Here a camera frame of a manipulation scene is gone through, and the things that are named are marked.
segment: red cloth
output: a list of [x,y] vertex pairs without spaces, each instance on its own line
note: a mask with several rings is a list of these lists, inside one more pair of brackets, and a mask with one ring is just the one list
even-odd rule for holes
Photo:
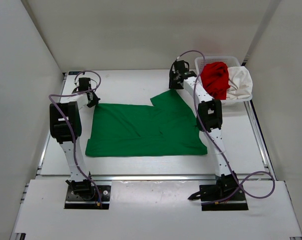
[[225,100],[226,90],[229,85],[229,72],[223,62],[209,63],[205,65],[201,74],[202,85],[215,99]]

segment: fabric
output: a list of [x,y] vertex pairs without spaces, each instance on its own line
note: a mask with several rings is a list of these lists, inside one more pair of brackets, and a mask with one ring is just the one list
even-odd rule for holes
[[100,103],[95,107],[90,157],[204,155],[192,110],[175,90],[151,98],[153,106]]
[[230,88],[227,90],[226,99],[245,99],[252,93],[253,82],[251,75],[246,67],[229,67],[229,84]]
[[223,62],[209,63],[201,74],[204,89],[215,99],[225,100],[229,85],[227,65]]

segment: white cloth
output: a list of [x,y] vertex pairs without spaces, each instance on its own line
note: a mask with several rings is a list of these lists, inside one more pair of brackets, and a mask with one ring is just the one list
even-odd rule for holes
[[252,93],[253,82],[249,70],[246,67],[229,67],[229,85],[226,91],[226,99],[245,99]]

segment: white wall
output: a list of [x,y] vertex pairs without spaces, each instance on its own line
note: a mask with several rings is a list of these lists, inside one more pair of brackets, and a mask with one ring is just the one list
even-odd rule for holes
[[[62,71],[168,69],[197,49],[243,61],[270,0],[25,0]],[[188,58],[191,64],[194,56]]]
[[0,240],[9,239],[23,189],[48,132],[48,95],[62,74],[19,0],[0,0]]
[[282,0],[246,66],[276,176],[302,230],[302,0]]

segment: cable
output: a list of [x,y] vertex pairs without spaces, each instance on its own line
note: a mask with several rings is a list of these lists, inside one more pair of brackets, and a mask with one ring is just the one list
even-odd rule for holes
[[[96,82],[95,80],[91,79],[91,81],[95,82],[95,83],[96,83],[96,86],[97,86],[97,82]],[[96,92],[96,89],[97,89],[97,88],[95,88],[95,91],[94,91],[94,92]]]
[[72,126],[71,126],[70,122],[68,121],[67,117],[65,116],[65,114],[63,113],[63,111],[59,108],[59,106],[57,105],[57,103],[52,99],[52,97],[60,97],[60,98],[63,98],[63,97],[74,97],[74,96],[78,96],[78,95],[81,95],[81,94],[85,94],[85,93],[87,93],[87,92],[96,91],[96,89],[100,86],[102,79],[101,79],[101,76],[100,76],[98,73],[94,72],[94,71],[86,70],[86,71],[79,72],[79,73],[76,75],[74,81],[76,81],[77,77],[78,77],[80,74],[83,74],[83,73],[85,73],[85,72],[86,72],[86,73],[87,73],[87,72],[94,73],[94,74],[96,74],[96,75],[99,77],[99,80],[100,80],[100,81],[99,81],[99,83],[97,83],[97,85],[96,85],[95,88],[90,89],[90,90],[87,90],[87,91],[82,91],[82,92],[79,92],[79,93],[75,93],[75,94],[70,94],[70,95],[51,94],[51,95],[49,95],[49,99],[50,99],[50,101],[52,102],[52,104],[56,107],[56,109],[59,111],[59,113],[61,114],[61,116],[64,118],[64,120],[65,120],[67,126],[68,126],[69,129],[70,129],[70,132],[71,132],[71,135],[72,135],[72,140],[73,140],[73,145],[74,145],[73,156],[74,156],[75,165],[76,165],[77,169],[79,170],[79,172],[83,175],[83,177],[85,177],[88,181],[90,181],[90,182],[94,185],[95,190],[96,190],[96,192],[97,192],[97,194],[98,194],[98,196],[99,196],[99,203],[101,203],[101,202],[102,202],[102,196],[101,196],[101,193],[100,193],[100,191],[99,191],[99,189],[98,189],[96,183],[95,183],[89,176],[87,176],[87,175],[81,170],[80,166],[78,165],[78,162],[77,162],[77,159],[76,159],[76,139],[75,139],[75,134],[74,134],[74,131],[73,131],[73,129],[72,129]]
[[[200,51],[197,51],[197,50],[189,50],[189,51],[186,51],[186,52],[182,53],[180,56],[178,56],[176,60],[178,60],[181,56],[183,56],[183,55],[185,55],[185,54],[187,54],[187,53],[190,53],[190,52],[194,52],[194,53],[199,53],[199,54],[201,54],[202,57],[203,57],[203,62],[205,63],[205,56],[204,56],[204,54],[203,54],[202,52],[200,52]],[[215,200],[215,201],[205,202],[205,203],[203,203],[203,204],[204,204],[204,205],[207,205],[207,204],[212,204],[212,203],[214,204],[214,203],[216,203],[216,202],[220,203],[220,202],[226,201],[226,200],[228,200],[229,198],[233,197],[233,196],[238,192],[238,190],[242,190],[244,193],[246,193],[247,195],[249,195],[249,196],[252,197],[252,198],[255,198],[255,199],[256,199],[256,198],[257,198],[257,199],[265,199],[265,198],[269,197],[269,196],[274,192],[274,190],[275,190],[275,180],[274,180],[273,176],[272,176],[269,172],[265,172],[265,171],[255,171],[255,172],[249,174],[248,176],[246,176],[241,182],[239,182],[239,181],[237,180],[237,178],[236,178],[236,176],[235,176],[235,174],[234,174],[234,172],[233,172],[233,170],[232,170],[232,168],[231,168],[231,165],[230,165],[229,161],[227,160],[227,158],[226,158],[224,152],[223,152],[223,151],[221,150],[221,148],[215,143],[215,141],[213,140],[213,138],[209,135],[208,131],[207,131],[207,130],[205,129],[205,127],[204,127],[204,124],[203,124],[203,122],[202,122],[202,120],[201,120],[201,118],[200,118],[200,116],[199,116],[199,112],[198,112],[198,109],[197,109],[197,106],[196,106],[196,100],[195,100],[195,99],[196,99],[196,92],[195,92],[196,85],[197,85],[197,83],[198,83],[198,79],[199,79],[199,77],[201,76],[203,70],[204,70],[204,66],[203,66],[203,69],[201,70],[201,72],[196,76],[196,79],[195,79],[195,82],[194,82],[193,102],[194,102],[195,112],[196,112],[197,118],[198,118],[198,120],[199,120],[199,122],[200,122],[200,124],[201,124],[202,129],[204,130],[205,134],[208,136],[208,138],[210,139],[210,141],[214,144],[214,146],[219,150],[220,154],[222,155],[222,157],[224,158],[224,160],[225,160],[225,162],[226,162],[227,167],[229,168],[229,170],[230,170],[230,172],[231,172],[232,177],[234,178],[236,184],[238,185],[238,187],[234,190],[234,192],[232,192],[229,196],[227,196],[227,197],[225,197],[225,198],[222,198],[222,199]],[[258,173],[269,175],[269,176],[271,177],[271,180],[272,180],[272,183],[273,183],[273,185],[272,185],[272,190],[271,190],[267,195],[261,196],[261,197],[259,197],[259,196],[254,196],[254,195],[248,193],[248,192],[243,188],[244,182],[247,181],[251,176],[256,175],[256,174],[258,174]]]

